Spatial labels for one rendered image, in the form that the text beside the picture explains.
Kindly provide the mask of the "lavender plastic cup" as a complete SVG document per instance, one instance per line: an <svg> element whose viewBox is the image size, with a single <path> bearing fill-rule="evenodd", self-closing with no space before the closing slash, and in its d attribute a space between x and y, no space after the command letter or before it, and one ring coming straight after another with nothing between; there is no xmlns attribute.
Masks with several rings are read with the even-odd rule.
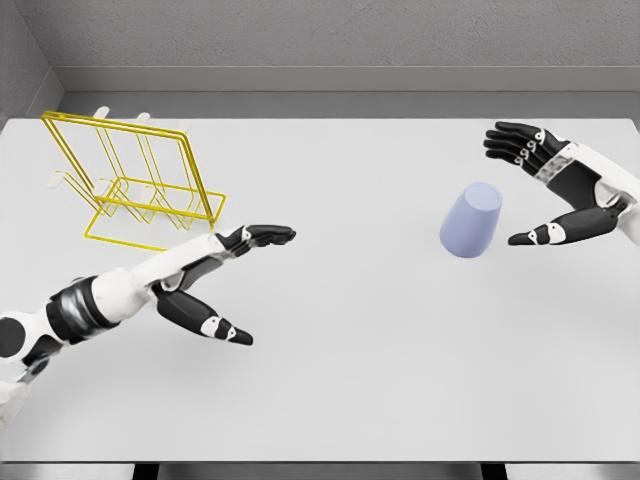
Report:
<svg viewBox="0 0 640 480"><path fill-rule="evenodd" d="M502 208L502 194L493 185L468 185L445 217L439 239L454 256L476 258L489 247Z"/></svg>

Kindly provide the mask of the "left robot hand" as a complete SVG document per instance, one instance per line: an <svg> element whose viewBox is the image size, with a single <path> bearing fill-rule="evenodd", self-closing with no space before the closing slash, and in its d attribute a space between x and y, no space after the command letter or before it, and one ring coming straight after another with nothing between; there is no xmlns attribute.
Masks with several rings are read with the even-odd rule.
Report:
<svg viewBox="0 0 640 480"><path fill-rule="evenodd" d="M230 233L204 234L161 252L131 269L135 279L156 298L165 319L196 335L250 346L253 337L235 327L187 290L201 277L249 251L284 245L296 232L288 226L243 225Z"/></svg>

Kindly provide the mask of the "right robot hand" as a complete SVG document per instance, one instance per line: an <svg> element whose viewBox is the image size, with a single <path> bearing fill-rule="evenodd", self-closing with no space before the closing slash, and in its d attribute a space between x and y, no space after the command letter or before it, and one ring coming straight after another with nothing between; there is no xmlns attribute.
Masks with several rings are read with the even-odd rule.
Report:
<svg viewBox="0 0 640 480"><path fill-rule="evenodd" d="M483 146L487 157L520 168L572 207L568 213L512 235L509 245L565 245L616 229L622 231L618 227L618 215L626 206L605 205L607 191L602 179L612 161L608 157L544 128L507 121L496 122L494 128L486 132Z"/></svg>

